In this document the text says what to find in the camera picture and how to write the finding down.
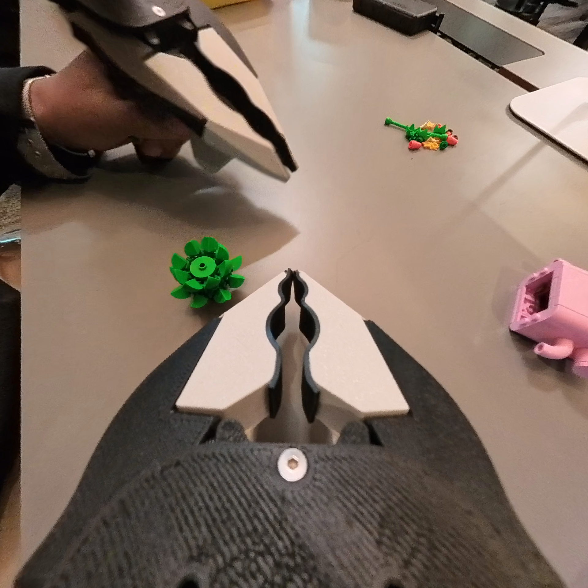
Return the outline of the large green brick leaf rosette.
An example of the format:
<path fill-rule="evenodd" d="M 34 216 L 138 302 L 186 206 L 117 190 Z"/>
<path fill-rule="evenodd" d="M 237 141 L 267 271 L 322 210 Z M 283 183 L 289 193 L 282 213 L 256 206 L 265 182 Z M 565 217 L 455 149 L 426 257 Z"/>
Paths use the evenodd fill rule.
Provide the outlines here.
<path fill-rule="evenodd" d="M 199 290 L 194 292 L 192 288 L 181 286 L 177 281 L 177 285 L 171 291 L 171 296 L 176 299 L 187 300 L 190 299 L 190 307 L 192 309 L 200 309 L 209 303 L 223 304 L 231 300 L 232 291 L 239 289 L 242 285 L 233 290 L 217 289 L 213 291 Z"/>

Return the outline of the pile of small flower bricks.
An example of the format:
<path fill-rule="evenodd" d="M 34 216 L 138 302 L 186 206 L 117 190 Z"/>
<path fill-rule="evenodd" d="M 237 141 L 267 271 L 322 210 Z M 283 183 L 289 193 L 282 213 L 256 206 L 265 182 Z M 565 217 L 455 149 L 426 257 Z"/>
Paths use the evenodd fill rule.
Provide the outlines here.
<path fill-rule="evenodd" d="M 439 125 L 432 121 L 415 126 L 411 124 L 405 129 L 405 139 L 408 142 L 408 149 L 418 151 L 421 149 L 430 151 L 444 151 L 448 147 L 457 146 L 459 136 L 445 124 Z"/>

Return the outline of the pink toy brick pot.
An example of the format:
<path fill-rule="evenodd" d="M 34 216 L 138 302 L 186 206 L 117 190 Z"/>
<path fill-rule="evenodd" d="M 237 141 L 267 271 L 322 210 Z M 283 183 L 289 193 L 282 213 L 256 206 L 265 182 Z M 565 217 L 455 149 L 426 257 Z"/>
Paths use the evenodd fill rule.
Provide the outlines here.
<path fill-rule="evenodd" d="M 534 352 L 571 361 L 571 372 L 587 378 L 587 271 L 562 259 L 519 283 L 509 330 L 535 342 Z"/>

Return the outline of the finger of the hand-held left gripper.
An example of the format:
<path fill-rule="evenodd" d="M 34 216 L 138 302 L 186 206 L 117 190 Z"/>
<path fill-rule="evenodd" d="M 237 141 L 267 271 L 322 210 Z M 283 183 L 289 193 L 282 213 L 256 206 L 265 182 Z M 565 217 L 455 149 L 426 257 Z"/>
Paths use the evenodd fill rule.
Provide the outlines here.
<path fill-rule="evenodd" d="M 211 26 L 198 31 L 194 47 L 192 60 L 210 87 L 243 118 L 256 139 L 270 145 L 268 155 L 254 155 L 253 147 L 240 148 L 240 152 L 265 172 L 275 161 L 285 172 L 295 172 L 298 164 L 255 73 Z"/>
<path fill-rule="evenodd" d="M 205 171 L 216 173 L 232 159 L 239 159 L 276 180 L 290 179 L 290 171 L 270 141 L 217 96 L 193 63 L 159 52 L 146 60 L 146 67 L 166 89 L 175 92 L 178 106 L 204 119 L 201 135 L 192 139 L 192 151 Z"/>

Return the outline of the black power brick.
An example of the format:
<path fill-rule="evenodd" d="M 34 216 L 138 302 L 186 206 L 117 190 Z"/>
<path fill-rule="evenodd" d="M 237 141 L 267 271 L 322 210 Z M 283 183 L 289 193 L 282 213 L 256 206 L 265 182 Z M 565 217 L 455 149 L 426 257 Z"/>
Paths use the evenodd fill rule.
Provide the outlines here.
<path fill-rule="evenodd" d="M 353 1 L 352 9 L 406 36 L 437 33 L 445 17 L 436 4 L 425 1 Z"/>

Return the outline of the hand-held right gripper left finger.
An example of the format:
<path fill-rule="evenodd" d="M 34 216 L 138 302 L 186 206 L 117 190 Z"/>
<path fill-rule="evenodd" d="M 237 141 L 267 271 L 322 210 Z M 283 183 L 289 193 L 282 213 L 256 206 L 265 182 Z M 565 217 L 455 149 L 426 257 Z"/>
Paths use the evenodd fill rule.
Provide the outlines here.
<path fill-rule="evenodd" d="M 282 352 L 293 272 L 223 313 L 182 389 L 176 408 L 220 418 L 275 418 L 282 401 Z"/>

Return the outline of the person's left hand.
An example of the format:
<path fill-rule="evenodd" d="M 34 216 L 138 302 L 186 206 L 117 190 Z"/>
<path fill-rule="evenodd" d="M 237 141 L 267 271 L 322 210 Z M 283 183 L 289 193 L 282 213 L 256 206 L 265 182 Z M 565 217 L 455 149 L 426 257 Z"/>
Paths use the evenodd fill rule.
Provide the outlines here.
<path fill-rule="evenodd" d="M 141 156 L 172 159 L 192 135 L 176 118 L 149 114 L 121 98 L 88 50 L 57 73 L 33 81 L 29 99 L 43 139 L 71 151 L 105 152 L 131 143 Z"/>

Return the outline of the white book stand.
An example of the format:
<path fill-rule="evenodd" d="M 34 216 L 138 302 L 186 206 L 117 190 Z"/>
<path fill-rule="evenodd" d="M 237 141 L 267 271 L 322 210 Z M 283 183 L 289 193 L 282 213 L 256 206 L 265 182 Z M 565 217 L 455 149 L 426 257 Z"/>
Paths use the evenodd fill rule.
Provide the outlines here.
<path fill-rule="evenodd" d="M 587 78 L 576 77 L 513 98 L 511 113 L 587 162 Z"/>

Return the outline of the grey wrist watch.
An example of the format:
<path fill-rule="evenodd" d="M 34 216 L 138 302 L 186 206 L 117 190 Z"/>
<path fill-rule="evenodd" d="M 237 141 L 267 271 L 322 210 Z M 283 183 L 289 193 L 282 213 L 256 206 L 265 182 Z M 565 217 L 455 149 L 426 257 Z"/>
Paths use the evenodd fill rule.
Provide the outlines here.
<path fill-rule="evenodd" d="M 99 161 L 94 150 L 72 151 L 45 141 L 38 128 L 31 103 L 31 86 L 38 80 L 49 77 L 30 77 L 24 82 L 21 94 L 23 115 L 18 138 L 18 151 L 34 172 L 49 180 L 77 182 L 88 179 Z"/>

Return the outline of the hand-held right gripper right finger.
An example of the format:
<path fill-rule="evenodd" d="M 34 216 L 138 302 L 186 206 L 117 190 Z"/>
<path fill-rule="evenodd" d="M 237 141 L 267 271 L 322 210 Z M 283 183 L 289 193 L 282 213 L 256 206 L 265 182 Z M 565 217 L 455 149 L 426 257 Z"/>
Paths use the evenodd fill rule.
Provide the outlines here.
<path fill-rule="evenodd" d="M 309 423 L 348 423 L 409 412 L 366 320 L 308 274 L 296 271 L 303 353 L 301 398 Z"/>

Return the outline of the black office chair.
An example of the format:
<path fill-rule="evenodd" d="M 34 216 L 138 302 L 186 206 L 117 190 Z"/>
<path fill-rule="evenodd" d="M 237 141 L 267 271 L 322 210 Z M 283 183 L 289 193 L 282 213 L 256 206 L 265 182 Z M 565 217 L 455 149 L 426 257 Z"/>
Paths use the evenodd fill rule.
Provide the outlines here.
<path fill-rule="evenodd" d="M 587 30 L 587 1 L 490 1 L 494 7 L 578 47 Z"/>

